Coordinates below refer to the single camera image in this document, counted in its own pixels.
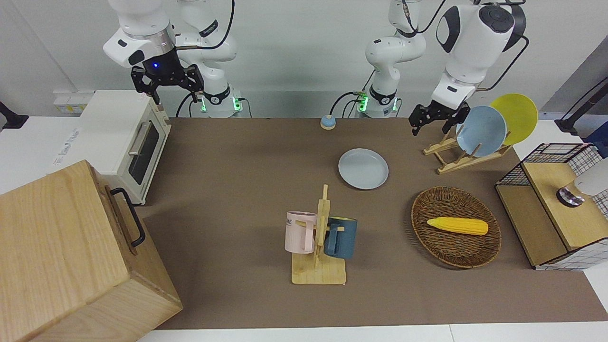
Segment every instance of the mug handle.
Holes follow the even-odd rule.
[[[327,249],[331,255],[336,253],[336,246],[338,243],[338,225],[337,223],[333,223],[330,226],[330,236],[327,238]]]
[[[306,221],[306,232],[305,232],[305,238],[303,240],[304,245],[302,246],[303,251],[305,251],[308,246],[313,245],[313,234],[314,234],[314,223],[311,221]]]

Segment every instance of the black cable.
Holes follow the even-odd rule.
[[[359,93],[356,91],[349,91],[349,92],[345,92],[344,94],[340,95],[340,97],[338,97],[338,99],[334,102],[333,106],[331,106],[330,116],[331,116],[331,113],[334,112],[334,108],[336,107],[338,102],[340,102],[340,100],[342,100],[343,98],[345,98],[346,96],[349,96],[349,95],[359,95]]]
[[[581,96],[580,99],[578,99],[578,101],[576,101],[576,103],[570,107],[570,109],[564,114],[564,116],[562,116],[561,120],[564,120],[566,116],[568,116],[568,114],[570,114],[570,112],[574,109],[574,107],[576,107],[579,103],[581,103],[581,101],[587,97],[587,95],[589,95],[590,92],[592,92],[593,90],[595,90],[595,88],[599,87],[602,83],[604,83],[606,80],[608,80],[608,77],[604,77],[603,80],[599,81],[598,84],[596,84],[595,86],[593,86],[593,88],[589,89],[589,91],[587,91],[583,96]]]
[[[410,18],[410,9],[407,6],[406,0],[401,0],[401,3],[403,4],[403,12],[406,14],[406,19],[407,22],[410,24],[410,27],[412,28],[414,33],[424,33],[426,32],[426,30],[428,30],[430,28],[430,26],[433,24],[433,22],[435,21],[435,19],[437,18],[437,15],[439,14],[439,11],[441,10],[441,8],[443,7],[443,4],[446,3],[446,0],[443,0],[441,2],[441,4],[439,5],[439,7],[437,7],[437,11],[435,11],[435,14],[433,15],[433,18],[430,20],[429,24],[424,28],[424,30],[419,31],[418,29],[414,28],[414,25],[412,24],[412,19]]]
[[[361,88],[361,91],[365,91],[365,88],[367,87],[367,85],[368,85],[368,84],[370,84],[371,77],[372,77],[372,76],[374,76],[374,73],[375,73],[375,72],[376,72],[376,69],[374,69],[374,70],[371,72],[371,74],[370,74],[369,78],[367,79],[367,82],[365,82],[365,85],[363,86],[363,88]],[[353,104],[353,106],[350,108],[350,112],[348,113],[348,116],[347,116],[347,117],[349,117],[349,118],[350,118],[350,116],[353,114],[353,110],[354,110],[354,107],[355,107],[356,105],[357,105],[356,103],[354,103],[354,104]]]
[[[186,100],[192,95],[193,93],[191,92],[190,94],[186,95],[186,97],[182,100],[182,102],[179,104],[178,111],[175,113],[175,117],[179,117],[179,112],[182,111],[184,103],[186,103]]]
[[[235,0],[232,0],[232,10],[230,11],[230,21],[228,22],[228,28],[226,28],[226,34],[224,35],[224,38],[222,38],[222,40],[216,46],[195,46],[195,45],[191,45],[191,46],[178,46],[178,47],[176,47],[176,50],[177,51],[180,51],[180,50],[194,50],[194,49],[198,49],[198,50],[215,50],[218,47],[222,46],[222,44],[224,44],[224,42],[226,42],[226,40],[228,39],[228,35],[230,34],[230,29],[232,28],[232,21],[234,20],[234,7],[235,7]]]
[[[245,99],[244,97],[239,97],[238,100],[247,102],[247,108],[249,109],[249,117],[253,119],[254,115],[251,114],[251,103],[249,103],[249,100]]]
[[[401,101],[401,103],[399,104],[399,108],[397,108],[397,115],[395,115],[395,117],[399,117],[399,112],[401,111],[401,106],[403,106],[403,99],[402,98],[398,98],[397,102]]]
[[[349,105],[349,104],[351,104],[351,103],[355,103],[355,102],[357,102],[357,100],[350,100],[350,101],[348,101],[348,102],[347,102],[347,103],[344,105],[344,109],[342,110],[342,118],[343,118],[343,119],[344,119],[344,114],[346,114],[346,109],[348,108],[348,105]]]
[[[528,45],[530,45],[530,40],[528,39],[528,37],[526,37],[525,35],[522,35],[521,37],[522,37],[523,40],[526,41],[526,45],[524,45],[523,49],[517,54],[517,56],[515,56],[515,58],[511,62],[511,64],[509,64],[509,66],[506,67],[505,72],[503,72],[502,75],[500,75],[500,77],[498,78],[498,80],[491,87],[489,87],[489,88],[479,88],[477,91],[490,91],[490,90],[494,89],[494,87],[496,85],[498,85],[500,83],[500,81],[502,81],[502,79],[506,75],[506,73],[509,72],[509,70],[511,69],[511,67],[515,64],[515,62],[517,62],[517,60],[519,59],[519,57],[521,57],[521,55],[523,54],[523,52],[526,51],[526,49],[528,48]]]

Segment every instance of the woven tray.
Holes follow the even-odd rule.
[[[426,223],[435,217],[484,220],[484,236],[442,231]],[[412,206],[413,230],[422,245],[437,259],[460,268],[484,266],[500,251],[500,228],[490,210],[475,196],[455,187],[439,186],[423,191]]]

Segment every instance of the white wall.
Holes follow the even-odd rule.
[[[608,76],[608,35],[595,51],[585,60],[574,74],[553,95],[551,100],[542,110],[549,112],[565,113],[583,96],[589,89],[598,84],[604,77]],[[591,97],[599,87],[591,92],[586,99]],[[599,101],[587,114],[607,115],[608,96]]]
[[[76,90],[14,3],[0,0],[0,100],[18,113],[53,114],[55,89]]]
[[[226,25],[230,1],[209,1],[220,24]],[[422,23],[428,22],[439,3],[424,1]],[[132,89],[128,71],[102,51],[103,43],[118,28],[106,1],[0,0],[0,4],[2,18],[7,16],[5,8],[18,9],[48,51],[46,55],[44,49],[21,39],[19,25],[13,27],[18,15],[11,13],[8,21],[0,21],[0,96],[8,98],[6,102],[16,110],[53,114],[51,92],[70,87],[61,70],[81,91]],[[319,117],[331,106],[331,99],[359,89],[367,79],[371,67],[365,60],[365,46],[394,32],[387,21],[388,6],[388,0],[237,1],[233,34],[240,51],[235,61],[224,64],[230,81],[251,99],[256,116]],[[174,1],[166,0],[165,8],[174,18],[176,31],[185,29]],[[528,52],[492,93],[475,96],[473,105],[517,91],[542,107],[608,32],[604,18],[608,2],[603,0],[585,0],[577,6],[571,0],[534,0],[524,8],[532,42]],[[404,113],[419,102],[429,102],[446,61],[432,30],[425,36],[427,54],[399,67]],[[490,71],[488,84],[511,61],[519,44]],[[33,70],[26,68],[32,65]],[[168,110],[174,111],[183,94],[165,90],[161,97]]]

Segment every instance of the corn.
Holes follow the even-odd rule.
[[[488,224],[475,218],[437,217],[426,223],[435,228],[459,234],[485,235],[488,233]]]

